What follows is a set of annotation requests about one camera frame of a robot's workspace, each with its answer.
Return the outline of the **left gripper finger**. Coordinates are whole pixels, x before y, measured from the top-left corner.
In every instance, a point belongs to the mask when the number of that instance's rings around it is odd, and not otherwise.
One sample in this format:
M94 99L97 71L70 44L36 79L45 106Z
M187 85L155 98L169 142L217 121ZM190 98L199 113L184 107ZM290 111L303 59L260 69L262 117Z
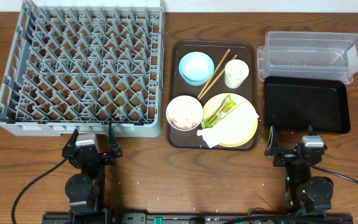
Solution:
M119 144L117 142L117 139L115 137L113 128L111 125L109 125L109 133L108 133L108 146L110 150L112 151L118 151L119 150Z
M69 146L74 146L75 145L78 135L79 135L78 130L75 129L73 131L73 134L71 135L71 137L69 139Z

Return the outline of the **white paper napkin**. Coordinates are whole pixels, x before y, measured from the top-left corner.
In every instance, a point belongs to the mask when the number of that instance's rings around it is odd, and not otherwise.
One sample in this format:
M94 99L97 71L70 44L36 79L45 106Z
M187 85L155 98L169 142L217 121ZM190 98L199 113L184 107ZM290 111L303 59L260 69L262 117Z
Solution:
M256 133L259 115L250 103L241 103L212 128L197 131L209 148L247 142Z

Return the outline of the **green snack wrapper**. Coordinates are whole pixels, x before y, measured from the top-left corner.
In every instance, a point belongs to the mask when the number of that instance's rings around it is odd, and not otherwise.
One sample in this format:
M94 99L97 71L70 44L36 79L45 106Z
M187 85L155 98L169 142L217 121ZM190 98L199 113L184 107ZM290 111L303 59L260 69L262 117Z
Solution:
M220 107L210 117L202 121L202 127L212 128L220 120L227 116L235 107L236 103L232 100L231 96L225 96Z

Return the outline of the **white bowl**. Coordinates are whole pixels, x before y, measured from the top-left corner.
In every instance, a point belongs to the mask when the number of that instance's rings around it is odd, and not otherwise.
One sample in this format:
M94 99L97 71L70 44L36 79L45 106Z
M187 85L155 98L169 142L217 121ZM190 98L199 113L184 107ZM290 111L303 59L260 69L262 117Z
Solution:
M190 131L201 124L203 107L192 96L178 96L167 105L166 118L169 125L176 130Z

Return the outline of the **white cup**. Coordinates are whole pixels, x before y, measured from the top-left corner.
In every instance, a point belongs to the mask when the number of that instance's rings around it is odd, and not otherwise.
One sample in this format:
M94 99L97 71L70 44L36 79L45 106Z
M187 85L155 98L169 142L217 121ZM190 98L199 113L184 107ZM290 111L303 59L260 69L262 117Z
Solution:
M224 81L227 87L238 88L249 75L249 66L244 61L233 59L224 68Z

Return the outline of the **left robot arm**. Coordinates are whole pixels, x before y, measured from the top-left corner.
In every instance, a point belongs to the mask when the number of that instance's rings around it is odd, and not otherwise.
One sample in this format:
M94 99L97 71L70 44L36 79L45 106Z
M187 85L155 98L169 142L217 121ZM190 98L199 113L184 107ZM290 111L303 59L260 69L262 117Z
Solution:
M62 156L81 172L71 176L65 184L70 201L70 223L114 223L112 209L104 205L105 168L116 163L122 149L112 127L108 131L108 152L98 151L95 134L79 134L74 130L62 149Z

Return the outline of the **black waste tray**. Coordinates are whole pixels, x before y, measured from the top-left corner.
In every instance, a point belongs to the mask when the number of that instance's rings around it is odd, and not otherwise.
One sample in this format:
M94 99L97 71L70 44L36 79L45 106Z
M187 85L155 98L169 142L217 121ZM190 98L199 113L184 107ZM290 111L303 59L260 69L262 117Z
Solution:
M351 130L347 88L341 81L267 77L264 81L267 128L347 134Z

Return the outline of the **yellow plate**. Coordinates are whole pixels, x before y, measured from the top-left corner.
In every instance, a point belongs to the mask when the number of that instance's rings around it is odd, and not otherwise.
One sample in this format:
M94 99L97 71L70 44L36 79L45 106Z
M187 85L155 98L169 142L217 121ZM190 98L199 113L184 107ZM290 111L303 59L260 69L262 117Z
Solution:
M224 101L228 100L231 110L222 118L208 124ZM221 93L212 97L203 107L203 120L197 135L209 148L237 147L250 141L256 134L259 115L249 100L235 93Z

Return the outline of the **dark brown serving tray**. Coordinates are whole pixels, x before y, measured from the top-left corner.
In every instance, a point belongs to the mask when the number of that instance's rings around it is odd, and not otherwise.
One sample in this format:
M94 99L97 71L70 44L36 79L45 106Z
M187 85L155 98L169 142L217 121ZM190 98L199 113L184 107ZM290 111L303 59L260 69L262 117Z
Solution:
M202 86L192 86L186 83L179 73L179 63L183 56L190 52L203 52L209 55L215 66L223 58L227 50L231 51L227 55L224 63L220 66L217 74L224 68L224 65L228 60L232 59L233 56L237 55L237 58L245 61L249 66L250 72L245 81L236 89L231 89L225 85L224 74L219 80L208 90L204 97L201 99L201 104L206 106L207 103L211 104L218 98L224 98L229 93L233 93L233 100L237 100L237 96L241 96L249 101L258 112L258 96L257 96L257 74L255 71L255 49L252 45L246 42L225 42L225 41L208 41L208 40L180 40L174 47L172 52L172 67L170 72L170 86L169 86L169 100L181 96L189 95L197 97L203 88ZM209 148L201 136L197 136L196 132L198 129L202 129L201 125L191 131L179 131L174 127L167 124L166 138L167 141L173 146L180 149L205 149L215 151L251 151L259 143L259 118L255 122L256 130L255 134L244 143L233 144L232 146L221 145Z

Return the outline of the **clear plastic bin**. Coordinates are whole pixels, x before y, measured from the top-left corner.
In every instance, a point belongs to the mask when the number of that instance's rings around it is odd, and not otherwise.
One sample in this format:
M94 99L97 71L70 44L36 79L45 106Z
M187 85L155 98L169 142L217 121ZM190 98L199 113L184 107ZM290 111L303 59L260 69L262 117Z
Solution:
M358 34L270 31L257 49L260 81L295 77L353 81L358 72Z

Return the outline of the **lower wooden chopstick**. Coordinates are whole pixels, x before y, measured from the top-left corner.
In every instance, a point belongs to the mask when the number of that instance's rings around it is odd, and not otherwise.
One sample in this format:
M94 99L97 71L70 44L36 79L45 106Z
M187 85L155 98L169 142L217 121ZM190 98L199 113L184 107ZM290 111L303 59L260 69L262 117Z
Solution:
M224 55L224 57L222 58L222 60L220 61L220 63L218 64L217 68L220 68L220 65L223 63L223 59L226 58L227 54ZM236 54L235 56L233 56L233 58L231 60L237 59L238 55ZM223 73L225 72L225 68L222 69L220 71L220 73L211 81L209 79L209 81L207 81L207 83L205 84L205 86L203 87L203 89L201 90L201 92L199 93L197 100L200 101L205 94L212 88L212 86L220 79L220 77L223 75Z

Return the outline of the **wooden chopstick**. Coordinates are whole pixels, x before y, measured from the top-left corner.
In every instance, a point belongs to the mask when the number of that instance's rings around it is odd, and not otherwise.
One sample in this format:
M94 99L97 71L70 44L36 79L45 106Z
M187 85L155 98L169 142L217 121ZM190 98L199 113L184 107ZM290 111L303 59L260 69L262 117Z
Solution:
M218 65L216 66L216 68L214 69L214 72L212 74L212 76L208 79L208 81L204 84L204 87L202 88L202 90L200 91L200 93L197 96L197 100L201 99L201 95L203 94L203 92L205 91L206 87L209 85L209 83L211 82L212 78L214 77L214 75L216 74L216 72L218 71L218 69L220 68L220 66L222 65L222 63L224 62L224 60L226 59L227 55L229 54L231 50L227 49L226 53L223 55L222 59L220 60L220 62L218 63Z
M217 68L220 68L220 65L223 63L223 59L226 58L227 54L224 55L224 57L222 58L222 60L220 61L220 63L218 64ZM237 59L238 55L236 54L235 56L233 56L233 58L231 60ZM211 81L209 79L209 81L207 81L207 83L205 84L205 86L203 87L203 89L201 90L201 92L199 93L197 100L200 101L205 94L212 88L212 86L220 79L220 77L223 75L223 73L225 72L225 68L222 69L220 71L220 73Z

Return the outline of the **upper wooden chopstick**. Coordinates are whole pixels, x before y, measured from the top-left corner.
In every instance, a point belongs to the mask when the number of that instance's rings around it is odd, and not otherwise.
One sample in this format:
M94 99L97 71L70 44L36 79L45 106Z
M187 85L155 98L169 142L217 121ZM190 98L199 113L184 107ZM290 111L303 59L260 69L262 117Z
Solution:
M227 49L226 53L223 55L222 59L220 60L220 62L218 63L218 65L216 66L216 68L214 69L214 72L212 74L212 76L208 79L208 81L204 84L204 87L202 88L202 90L200 91L200 93L197 96L197 100L201 99L201 95L203 94L203 92L205 91L206 87L209 85L209 83L211 82L212 78L214 77L214 75L216 74L216 72L218 71L218 69L220 68L220 66L222 65L222 63L224 62L224 60L226 59L227 55L229 54L231 50Z

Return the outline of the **light blue bowl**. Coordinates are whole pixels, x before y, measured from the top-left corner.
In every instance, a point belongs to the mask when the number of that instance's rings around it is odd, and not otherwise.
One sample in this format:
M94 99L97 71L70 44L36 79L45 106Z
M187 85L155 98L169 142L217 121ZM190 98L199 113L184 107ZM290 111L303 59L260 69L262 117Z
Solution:
M203 52L190 52L179 63L179 72L184 81L192 86L204 85L214 73L212 58Z

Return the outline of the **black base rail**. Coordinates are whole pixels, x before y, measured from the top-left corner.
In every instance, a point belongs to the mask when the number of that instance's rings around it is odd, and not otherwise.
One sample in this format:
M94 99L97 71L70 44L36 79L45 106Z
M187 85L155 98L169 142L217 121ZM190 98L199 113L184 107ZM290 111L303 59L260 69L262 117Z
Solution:
M42 223L45 224L69 224L69 223L112 223L112 224L222 224L242 217L234 215L167 215L144 213L124 213L111 217L110 221L102 220L102 217L96 218L73 218L70 220L68 214L45 214L42 217ZM345 215L327 215L326 220L330 223L354 223L350 216ZM239 223L301 223L296 221L271 221L271 220L252 220L241 221Z

